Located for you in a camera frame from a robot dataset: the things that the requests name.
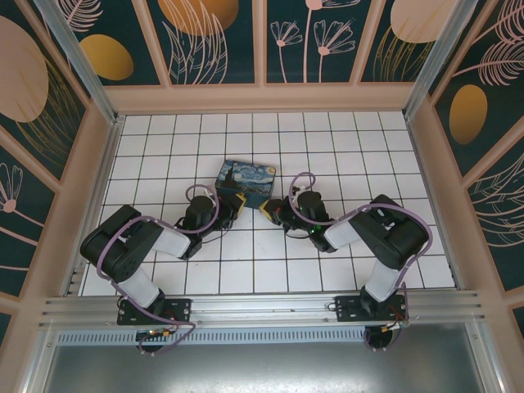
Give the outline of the starry night painted box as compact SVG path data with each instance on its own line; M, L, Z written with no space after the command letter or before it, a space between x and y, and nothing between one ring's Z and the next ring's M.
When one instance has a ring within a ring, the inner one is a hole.
M272 195L276 169L273 166L226 160L216 177L219 195L243 193L245 207L258 209Z

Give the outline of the grey metal sheet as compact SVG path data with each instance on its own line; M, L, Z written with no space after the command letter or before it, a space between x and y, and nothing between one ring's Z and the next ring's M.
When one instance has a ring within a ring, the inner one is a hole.
M61 347L44 393L484 393L466 351L381 354L356 343Z

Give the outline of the aluminium mounting rail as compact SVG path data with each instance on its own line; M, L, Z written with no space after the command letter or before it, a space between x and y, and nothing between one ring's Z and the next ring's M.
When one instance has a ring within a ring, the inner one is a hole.
M335 292L277 295L190 296L190 320L199 328L318 326L337 323L328 310ZM116 328L116 296L67 296L45 300L38 326L55 329ZM423 289L407 291L411 324L465 323L486 312L474 291Z

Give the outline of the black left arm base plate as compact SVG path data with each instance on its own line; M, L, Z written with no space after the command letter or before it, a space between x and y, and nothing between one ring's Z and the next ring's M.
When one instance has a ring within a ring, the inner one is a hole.
M140 312L128 300L121 300L118 303L118 314L116 323L119 326L149 326L162 325L163 323L155 318L146 316ZM191 301L189 299L170 299L164 300L161 318L188 322L191 314Z

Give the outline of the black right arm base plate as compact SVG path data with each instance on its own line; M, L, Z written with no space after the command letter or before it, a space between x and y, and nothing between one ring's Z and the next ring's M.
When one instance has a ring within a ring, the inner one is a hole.
M361 296L337 296L334 312L338 322L384 322L408 320L405 296L394 294L384 302Z

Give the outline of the aluminium corner post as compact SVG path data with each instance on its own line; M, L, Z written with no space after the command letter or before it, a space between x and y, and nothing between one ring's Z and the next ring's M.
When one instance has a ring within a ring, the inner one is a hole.
M55 4L54 0L34 0L34 4L40 11L43 19L47 22L61 48L70 58L71 65L77 71L103 117L113 126L118 120L118 113L112 106L102 83L80 47L79 41L67 25L59 6Z
M470 21L477 3L478 0L458 0L455 4L402 109L407 124L413 120L422 102L427 97L429 88Z

